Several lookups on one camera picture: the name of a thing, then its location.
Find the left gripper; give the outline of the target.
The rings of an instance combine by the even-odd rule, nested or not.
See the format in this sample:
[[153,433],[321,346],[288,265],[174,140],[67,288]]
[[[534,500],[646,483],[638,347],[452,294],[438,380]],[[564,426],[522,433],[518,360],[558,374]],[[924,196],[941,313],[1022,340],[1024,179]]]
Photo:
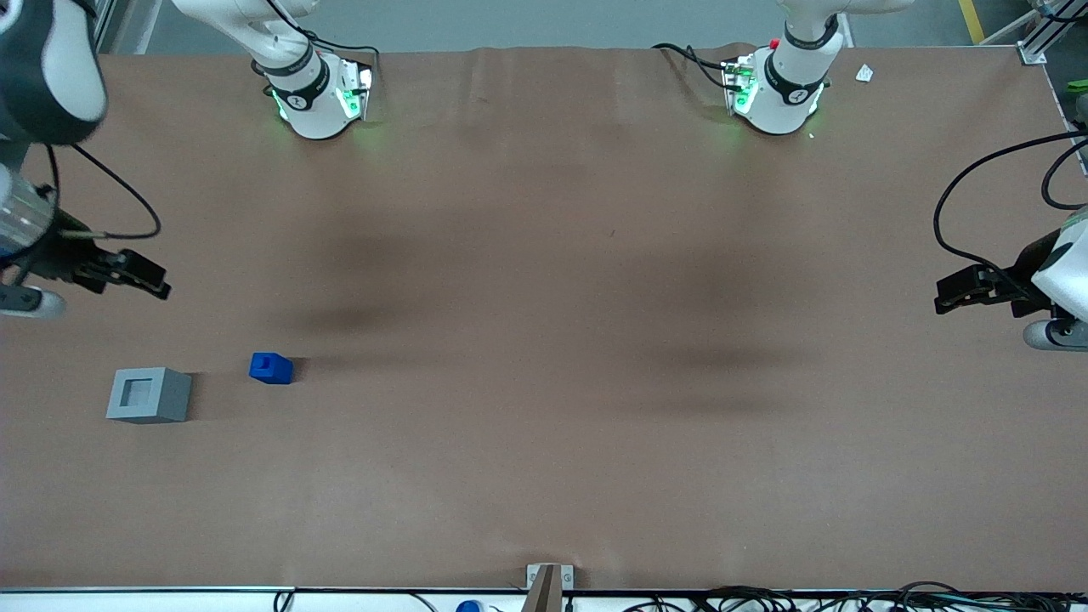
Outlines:
[[[1087,236],[1085,228],[1061,228],[1024,247],[1011,276],[1029,283],[1052,305],[1087,321]],[[1004,270],[972,264],[937,281],[935,311],[942,316],[974,305],[1017,301]]]

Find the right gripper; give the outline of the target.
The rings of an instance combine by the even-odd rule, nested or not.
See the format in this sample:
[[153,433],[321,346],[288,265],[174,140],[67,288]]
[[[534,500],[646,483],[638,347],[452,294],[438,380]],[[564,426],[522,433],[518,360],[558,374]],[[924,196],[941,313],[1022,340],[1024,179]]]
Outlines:
[[[26,270],[28,276],[76,284],[96,295],[106,294],[106,289],[110,286],[123,286],[140,290],[156,299],[170,298],[172,286],[166,282],[166,269],[159,264],[132,249],[101,252],[92,238],[66,237],[63,235],[66,231],[84,229],[71,224],[50,229],[34,248],[22,256],[3,257],[3,271],[16,266]],[[99,273],[78,274],[85,264],[94,264]]]

